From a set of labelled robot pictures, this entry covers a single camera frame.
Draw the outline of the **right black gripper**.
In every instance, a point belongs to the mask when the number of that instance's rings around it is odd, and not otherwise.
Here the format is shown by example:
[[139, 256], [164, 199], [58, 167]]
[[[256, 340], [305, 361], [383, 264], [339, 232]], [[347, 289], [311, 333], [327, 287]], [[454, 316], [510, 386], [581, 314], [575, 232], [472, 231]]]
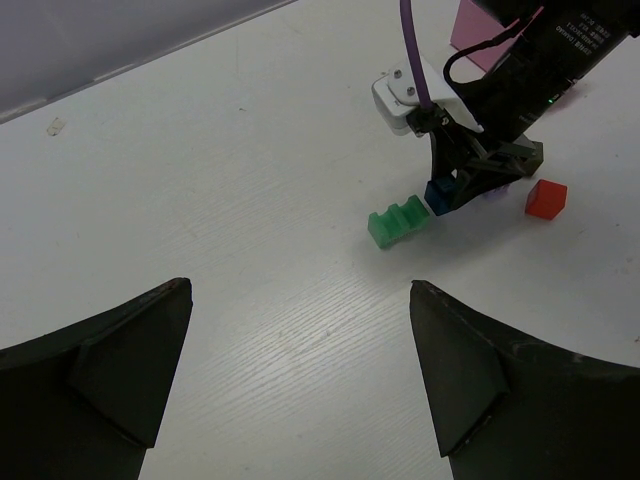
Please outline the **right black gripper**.
[[[478, 1], [505, 30], [450, 57], [443, 76], [484, 132], [511, 142], [533, 125], [578, 80], [625, 38], [639, 36], [637, 1]], [[453, 64], [513, 38], [496, 64], [475, 81], [452, 79]], [[429, 133], [429, 185], [454, 177], [450, 209], [534, 176], [544, 162], [539, 141], [512, 143], [475, 158], [474, 133], [438, 127]]]

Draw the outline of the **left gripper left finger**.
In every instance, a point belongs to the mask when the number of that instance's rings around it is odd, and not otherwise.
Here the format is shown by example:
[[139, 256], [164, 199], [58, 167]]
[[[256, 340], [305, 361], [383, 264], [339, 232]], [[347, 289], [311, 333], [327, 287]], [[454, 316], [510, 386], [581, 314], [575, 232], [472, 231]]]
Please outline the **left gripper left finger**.
[[192, 285], [172, 279], [1, 352], [4, 479], [136, 479], [186, 339]]

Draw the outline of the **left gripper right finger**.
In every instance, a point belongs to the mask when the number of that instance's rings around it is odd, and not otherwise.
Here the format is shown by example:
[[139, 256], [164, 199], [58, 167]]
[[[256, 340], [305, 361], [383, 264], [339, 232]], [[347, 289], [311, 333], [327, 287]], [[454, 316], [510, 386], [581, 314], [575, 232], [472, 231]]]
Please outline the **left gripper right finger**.
[[639, 371], [535, 338], [413, 282], [439, 453], [457, 479], [635, 479]]

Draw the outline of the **small dark blue cube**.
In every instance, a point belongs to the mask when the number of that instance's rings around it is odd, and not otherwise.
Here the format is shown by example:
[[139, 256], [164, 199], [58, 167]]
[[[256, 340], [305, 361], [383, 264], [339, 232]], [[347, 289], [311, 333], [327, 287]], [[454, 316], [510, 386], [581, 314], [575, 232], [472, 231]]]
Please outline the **small dark blue cube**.
[[453, 176], [433, 178], [426, 185], [424, 200], [436, 216], [442, 216], [453, 211], [452, 198], [455, 193]]

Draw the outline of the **green ridged block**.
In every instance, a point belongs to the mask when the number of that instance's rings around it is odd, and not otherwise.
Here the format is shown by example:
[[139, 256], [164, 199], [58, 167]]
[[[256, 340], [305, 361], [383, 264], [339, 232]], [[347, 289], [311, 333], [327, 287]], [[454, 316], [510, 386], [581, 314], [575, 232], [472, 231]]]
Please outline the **green ridged block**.
[[379, 249], [388, 249], [416, 232], [423, 230], [431, 214], [416, 196], [410, 196], [404, 204], [391, 204], [383, 213], [369, 215], [367, 229]]

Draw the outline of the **pink plastic box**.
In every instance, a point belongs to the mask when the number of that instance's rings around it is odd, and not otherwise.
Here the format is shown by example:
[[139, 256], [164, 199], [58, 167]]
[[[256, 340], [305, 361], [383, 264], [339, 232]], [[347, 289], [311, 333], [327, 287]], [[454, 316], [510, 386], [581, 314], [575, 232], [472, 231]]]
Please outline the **pink plastic box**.
[[519, 18], [533, 15], [538, 7], [538, 1], [460, 0], [450, 44], [461, 51], [491, 40], [514, 25]]

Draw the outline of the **red cube block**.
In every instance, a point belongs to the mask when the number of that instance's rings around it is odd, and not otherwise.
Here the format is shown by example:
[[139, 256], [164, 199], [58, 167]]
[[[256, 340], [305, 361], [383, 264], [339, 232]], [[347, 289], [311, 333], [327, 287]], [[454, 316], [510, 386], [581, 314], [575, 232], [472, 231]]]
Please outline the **red cube block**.
[[541, 179], [530, 191], [525, 213], [543, 220], [554, 220], [565, 208], [568, 187], [563, 184]]

